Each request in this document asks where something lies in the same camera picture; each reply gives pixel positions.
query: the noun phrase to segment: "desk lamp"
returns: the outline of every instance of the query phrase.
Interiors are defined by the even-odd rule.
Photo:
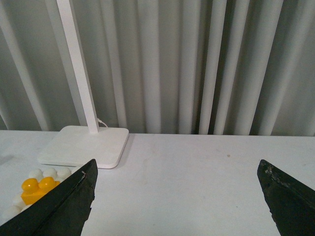
[[[38,161],[49,165],[83,166],[93,158],[98,168],[114,168],[119,163],[129,131],[99,127],[72,2],[57,0],[57,4],[88,127],[63,128],[39,154]]]

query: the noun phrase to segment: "toy building block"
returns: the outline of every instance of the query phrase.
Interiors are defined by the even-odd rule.
[[[58,184],[60,182],[54,181],[52,177],[45,177],[39,183],[35,178],[28,178],[22,183],[21,198],[26,205],[34,204]]]

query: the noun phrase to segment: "white table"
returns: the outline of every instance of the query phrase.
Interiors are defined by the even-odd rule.
[[[56,132],[0,131],[0,211]],[[278,236],[256,170],[266,159],[315,189],[314,137],[130,134],[99,170],[83,236]]]

